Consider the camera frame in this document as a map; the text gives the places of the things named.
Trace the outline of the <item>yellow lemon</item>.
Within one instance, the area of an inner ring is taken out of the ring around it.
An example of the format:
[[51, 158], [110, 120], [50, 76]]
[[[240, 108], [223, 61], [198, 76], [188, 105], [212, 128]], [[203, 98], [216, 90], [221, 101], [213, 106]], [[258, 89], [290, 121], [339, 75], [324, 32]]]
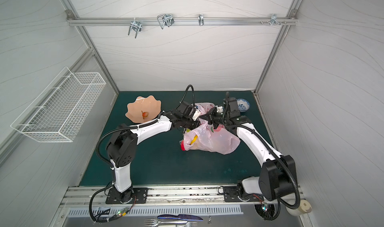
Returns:
[[198, 139], [198, 136], [195, 135], [190, 144], [193, 145], [197, 141], [197, 139]]

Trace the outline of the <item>pink printed plastic bag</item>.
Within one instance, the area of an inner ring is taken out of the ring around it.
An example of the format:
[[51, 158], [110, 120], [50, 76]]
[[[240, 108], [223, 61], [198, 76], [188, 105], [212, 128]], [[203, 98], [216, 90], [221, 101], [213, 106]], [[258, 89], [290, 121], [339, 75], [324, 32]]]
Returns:
[[[208, 124], [208, 121], [198, 119], [200, 126], [196, 129], [187, 129], [184, 132], [184, 145], [186, 151], [189, 150], [202, 150], [208, 152], [217, 152], [222, 155], [230, 154], [240, 145], [241, 140], [226, 130], [223, 125], [214, 130], [212, 125]], [[197, 141], [191, 145], [191, 141], [194, 136], [197, 135]]]

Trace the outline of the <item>pink dragon fruit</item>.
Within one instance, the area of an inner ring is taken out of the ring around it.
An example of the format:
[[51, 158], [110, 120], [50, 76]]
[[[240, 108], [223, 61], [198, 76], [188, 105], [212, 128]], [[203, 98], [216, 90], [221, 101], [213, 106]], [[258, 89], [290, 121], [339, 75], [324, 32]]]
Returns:
[[181, 150], [185, 151], [186, 149], [185, 149], [184, 141], [181, 141], [180, 144], [181, 144]]

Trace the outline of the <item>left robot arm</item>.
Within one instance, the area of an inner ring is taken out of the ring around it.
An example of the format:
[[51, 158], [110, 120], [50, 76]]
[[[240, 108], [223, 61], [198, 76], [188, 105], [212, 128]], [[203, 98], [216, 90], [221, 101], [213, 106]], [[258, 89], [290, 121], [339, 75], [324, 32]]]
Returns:
[[126, 203], [134, 195], [131, 163], [140, 143], [175, 128], [192, 130], [198, 126], [197, 118], [184, 116], [177, 111], [169, 111], [161, 112], [152, 121], [139, 125], [122, 125], [102, 136], [96, 144], [95, 152], [113, 171], [112, 190], [119, 201]]

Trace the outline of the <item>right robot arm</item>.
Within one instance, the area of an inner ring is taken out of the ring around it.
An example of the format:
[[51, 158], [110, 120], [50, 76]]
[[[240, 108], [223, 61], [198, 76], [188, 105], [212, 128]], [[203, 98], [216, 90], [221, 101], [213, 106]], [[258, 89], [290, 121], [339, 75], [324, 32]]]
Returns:
[[228, 106], [222, 113], [215, 107], [200, 118], [215, 128], [223, 125], [249, 147], [262, 167], [258, 185], [267, 200], [277, 200], [292, 210], [299, 208], [301, 198], [296, 164], [290, 155], [283, 156], [275, 150], [248, 117], [240, 115], [239, 111], [230, 112]]

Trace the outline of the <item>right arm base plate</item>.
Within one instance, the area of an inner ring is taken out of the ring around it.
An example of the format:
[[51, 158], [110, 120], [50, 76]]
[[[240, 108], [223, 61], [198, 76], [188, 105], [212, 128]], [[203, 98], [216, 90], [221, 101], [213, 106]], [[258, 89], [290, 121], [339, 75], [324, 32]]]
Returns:
[[226, 203], [263, 203], [265, 201], [262, 195], [248, 194], [239, 186], [220, 186], [218, 188], [218, 194], [224, 196]]

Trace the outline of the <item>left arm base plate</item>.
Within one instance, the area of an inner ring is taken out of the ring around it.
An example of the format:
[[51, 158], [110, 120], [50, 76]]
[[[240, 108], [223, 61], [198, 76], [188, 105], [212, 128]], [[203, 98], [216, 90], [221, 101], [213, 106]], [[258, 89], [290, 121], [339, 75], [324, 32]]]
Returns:
[[120, 193], [115, 187], [112, 187], [106, 199], [106, 204], [145, 204], [148, 196], [148, 188], [128, 188]]

